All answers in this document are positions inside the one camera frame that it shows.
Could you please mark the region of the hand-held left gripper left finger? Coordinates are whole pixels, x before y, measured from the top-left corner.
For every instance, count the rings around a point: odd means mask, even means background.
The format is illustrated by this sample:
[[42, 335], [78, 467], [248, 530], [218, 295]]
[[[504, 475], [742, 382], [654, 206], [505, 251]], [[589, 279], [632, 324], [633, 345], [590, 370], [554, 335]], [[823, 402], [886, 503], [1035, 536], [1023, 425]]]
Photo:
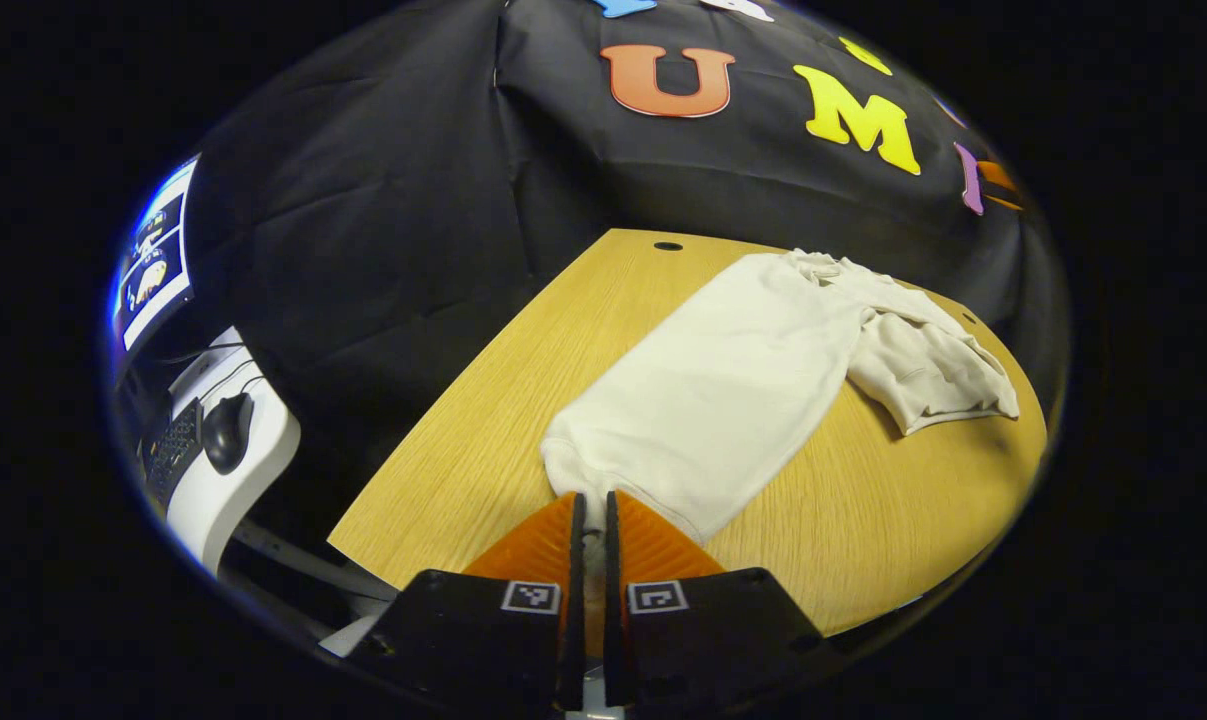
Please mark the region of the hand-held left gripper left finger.
[[463, 570], [420, 570], [348, 661], [435, 714], [583, 706], [584, 497], [562, 494]]

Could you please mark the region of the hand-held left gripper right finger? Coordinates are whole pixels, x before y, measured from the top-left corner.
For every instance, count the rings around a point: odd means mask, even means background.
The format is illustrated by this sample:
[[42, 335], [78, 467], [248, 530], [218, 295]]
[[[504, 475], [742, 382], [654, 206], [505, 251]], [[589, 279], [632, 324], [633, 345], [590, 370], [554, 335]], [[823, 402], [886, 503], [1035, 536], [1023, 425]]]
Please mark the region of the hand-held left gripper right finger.
[[610, 706], [756, 708], [830, 671], [830, 644], [764, 568], [725, 570], [643, 501], [606, 501]]

